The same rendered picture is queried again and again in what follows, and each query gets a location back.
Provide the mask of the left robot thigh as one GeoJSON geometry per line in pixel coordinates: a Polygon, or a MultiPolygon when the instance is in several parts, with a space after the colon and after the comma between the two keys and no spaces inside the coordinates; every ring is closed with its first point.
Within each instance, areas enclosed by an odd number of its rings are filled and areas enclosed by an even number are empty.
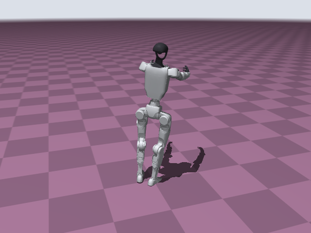
{"type": "Polygon", "coordinates": [[[139,150],[143,150],[143,149],[145,150],[146,148],[145,134],[146,134],[146,125],[148,122],[148,117],[145,116],[145,111],[146,111],[146,107],[139,108],[136,111],[139,150]]]}

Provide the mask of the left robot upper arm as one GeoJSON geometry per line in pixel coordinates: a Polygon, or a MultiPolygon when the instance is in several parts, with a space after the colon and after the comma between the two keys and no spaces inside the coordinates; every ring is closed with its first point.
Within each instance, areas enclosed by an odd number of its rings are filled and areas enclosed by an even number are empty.
{"type": "Polygon", "coordinates": [[[141,62],[140,66],[139,66],[139,70],[145,72],[145,68],[147,66],[148,63],[146,62],[141,62]]]}

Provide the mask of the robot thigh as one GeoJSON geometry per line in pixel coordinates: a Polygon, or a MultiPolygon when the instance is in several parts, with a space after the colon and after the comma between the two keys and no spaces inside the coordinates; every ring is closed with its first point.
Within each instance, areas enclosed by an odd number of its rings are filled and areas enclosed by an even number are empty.
{"type": "Polygon", "coordinates": [[[146,148],[145,134],[146,134],[146,125],[148,122],[148,117],[145,116],[145,111],[146,111],[146,107],[139,108],[136,111],[139,150],[143,150],[143,149],[145,150],[146,148]]]}
{"type": "Polygon", "coordinates": [[[170,128],[171,128],[172,117],[170,114],[160,111],[159,122],[160,122],[160,128],[159,128],[158,144],[153,146],[153,153],[156,155],[160,147],[165,148],[166,146],[166,143],[168,141],[169,134],[171,131],[170,128]]]}

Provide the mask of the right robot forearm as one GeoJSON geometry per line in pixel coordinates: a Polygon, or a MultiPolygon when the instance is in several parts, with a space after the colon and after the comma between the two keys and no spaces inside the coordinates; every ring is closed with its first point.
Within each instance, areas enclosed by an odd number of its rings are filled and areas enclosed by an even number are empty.
{"type": "Polygon", "coordinates": [[[190,77],[190,72],[183,72],[183,80],[187,79],[188,77],[190,77]]]}

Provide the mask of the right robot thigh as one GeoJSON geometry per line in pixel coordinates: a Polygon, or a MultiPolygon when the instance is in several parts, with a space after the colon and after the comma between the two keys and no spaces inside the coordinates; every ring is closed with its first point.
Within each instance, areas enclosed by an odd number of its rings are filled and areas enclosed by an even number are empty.
{"type": "Polygon", "coordinates": [[[172,117],[170,114],[160,111],[159,122],[160,122],[160,128],[159,128],[158,144],[153,146],[153,153],[156,155],[160,147],[165,148],[166,146],[166,143],[168,141],[169,134],[171,131],[170,128],[171,128],[172,117]]]}

